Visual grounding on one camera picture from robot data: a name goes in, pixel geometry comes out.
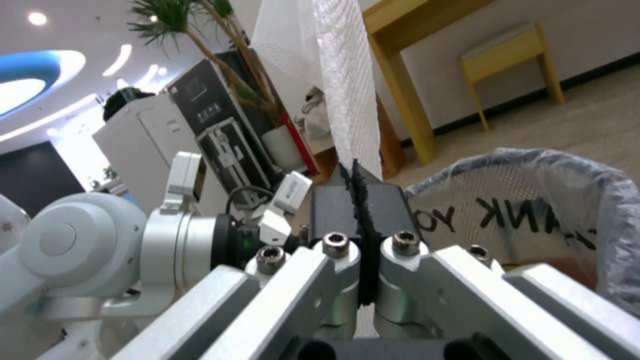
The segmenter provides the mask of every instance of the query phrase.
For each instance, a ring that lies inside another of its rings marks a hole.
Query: cable
[[[231,192],[229,193],[229,198],[227,199],[227,205],[225,206],[225,214],[229,214],[229,211],[231,211],[231,202],[234,200],[234,197],[244,191],[253,191],[253,192],[257,192],[257,193],[261,193],[263,195],[267,195],[271,198],[273,198],[273,193],[267,189],[263,189],[259,186],[254,186],[254,185],[248,185],[248,186],[241,186],[239,188],[235,188],[233,190],[231,190]]]

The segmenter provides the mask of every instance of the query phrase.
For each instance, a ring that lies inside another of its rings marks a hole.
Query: trash bin
[[[640,316],[640,194],[622,171],[565,152],[497,149],[406,190],[432,250],[549,263]]]

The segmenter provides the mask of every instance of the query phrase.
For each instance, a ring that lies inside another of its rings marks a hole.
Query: plastic bag
[[[560,151],[497,149],[406,190],[434,250],[479,244],[547,262],[640,316],[640,194],[622,171]]]
[[[300,108],[287,99],[295,84],[300,95],[312,85],[324,92],[340,162],[351,170],[358,159],[382,179],[372,62],[357,0],[263,0],[252,47],[275,69],[271,78],[289,111]]]

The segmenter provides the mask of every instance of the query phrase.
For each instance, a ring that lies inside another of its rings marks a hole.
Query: plant stem
[[[269,113],[273,125],[275,127],[278,127],[281,124],[280,116],[278,113],[278,103],[276,102],[275,96],[271,92],[269,83],[266,81],[264,69],[259,66],[259,62],[257,61],[255,54],[247,46],[246,42],[244,41],[244,36],[239,30],[237,24],[233,23],[233,15],[231,15],[231,19],[229,19],[229,22],[227,23],[225,19],[216,11],[215,7],[213,7],[208,2],[208,0],[200,0],[198,3],[202,5],[205,10],[207,10],[209,15],[211,15],[211,17],[222,28],[225,34],[227,34],[229,39],[231,39],[231,41],[233,41],[233,43],[238,48],[240,55],[244,58],[244,61],[249,68],[249,71],[252,73],[252,76],[258,83],[258,87],[260,88],[260,92],[262,93],[265,102],[268,103],[268,106],[263,105],[261,107]]]
[[[243,88],[246,88],[248,91],[253,92],[254,97],[257,100],[257,104],[255,104],[255,106],[263,106],[263,104],[261,104],[261,102],[265,102],[264,99],[261,99],[258,94],[256,94],[249,85],[247,85],[244,80],[242,80],[242,78],[240,78],[236,72],[231,69],[231,67],[229,67],[229,65],[227,65],[227,63],[225,63],[224,61],[222,61],[219,57],[217,57],[214,53],[211,52],[211,50],[209,50],[209,48],[204,44],[204,42],[198,38],[195,33],[191,30],[191,29],[187,29],[186,32],[187,36],[191,39],[191,41],[193,41],[194,44],[196,44],[196,46],[200,49],[200,51],[209,59],[211,60],[213,63],[215,63],[220,70],[222,71],[222,73],[225,75],[225,78],[227,79],[227,81],[229,82],[229,86],[231,88],[233,88],[237,94],[237,86],[240,85]]]

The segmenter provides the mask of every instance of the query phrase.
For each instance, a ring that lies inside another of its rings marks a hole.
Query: white paper towel sheet
[[[357,0],[263,0],[252,46],[262,61],[324,91],[340,162],[382,179],[371,55]]]

